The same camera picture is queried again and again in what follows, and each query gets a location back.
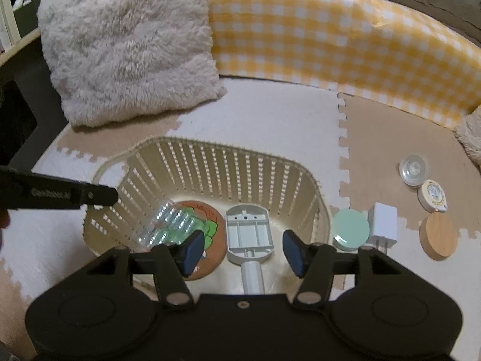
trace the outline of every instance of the screw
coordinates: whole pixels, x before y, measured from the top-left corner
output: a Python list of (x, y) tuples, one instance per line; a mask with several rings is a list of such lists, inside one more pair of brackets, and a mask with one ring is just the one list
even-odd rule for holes
[(316, 292), (302, 292), (297, 295), (297, 299), (303, 304), (311, 305), (321, 301), (322, 297)]
[(183, 305), (187, 304), (191, 300), (191, 298), (187, 293), (173, 292), (169, 293), (165, 300), (167, 301), (167, 303), (172, 305)]
[(237, 306), (241, 309), (241, 310), (245, 310), (246, 308), (249, 308), (251, 306), (251, 303), (249, 301), (239, 301), (237, 303)]

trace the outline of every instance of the basket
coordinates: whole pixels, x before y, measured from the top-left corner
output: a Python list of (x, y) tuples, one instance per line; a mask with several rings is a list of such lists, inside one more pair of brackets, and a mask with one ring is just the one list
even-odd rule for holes
[[(282, 253), (285, 229), (292, 229), (306, 243), (329, 242), (330, 210), (311, 173), (294, 161), (216, 143), (152, 137), (104, 163), (93, 183), (122, 161), (127, 173), (117, 188), (118, 202), (87, 210), (84, 240), (98, 255), (118, 245), (135, 250), (130, 236), (164, 198), (202, 201), (220, 213), (239, 202), (266, 208), (275, 255), (262, 265), (268, 293), (290, 294), (297, 288)], [(241, 269), (225, 258), (213, 273), (189, 281), (188, 286), (194, 296), (242, 294)]]

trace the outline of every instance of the person's finger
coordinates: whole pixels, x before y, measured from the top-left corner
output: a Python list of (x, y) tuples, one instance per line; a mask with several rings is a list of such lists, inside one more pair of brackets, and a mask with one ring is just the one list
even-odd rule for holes
[(10, 225), (10, 216), (7, 210), (0, 210), (0, 229), (7, 228)]

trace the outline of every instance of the charger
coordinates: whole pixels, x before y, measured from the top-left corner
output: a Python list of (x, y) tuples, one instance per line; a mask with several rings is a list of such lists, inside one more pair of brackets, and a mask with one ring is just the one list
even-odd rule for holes
[(397, 243), (397, 207), (376, 202), (367, 214), (367, 221), (371, 228), (371, 235), (367, 243), (384, 247), (387, 254), (388, 248)]

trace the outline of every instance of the wooden disc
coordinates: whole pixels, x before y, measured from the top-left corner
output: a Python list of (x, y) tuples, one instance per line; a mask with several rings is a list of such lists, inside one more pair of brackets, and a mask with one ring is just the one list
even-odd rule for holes
[(445, 213), (433, 212), (421, 224), (419, 239), (428, 257), (443, 260), (458, 246), (458, 234)]
[(212, 273), (222, 262), (227, 252), (227, 238), (225, 236), (224, 217), (207, 203), (199, 201), (181, 201), (182, 206), (192, 208), (199, 218), (205, 218), (208, 229), (204, 233), (205, 250), (193, 274), (188, 281), (205, 277)]

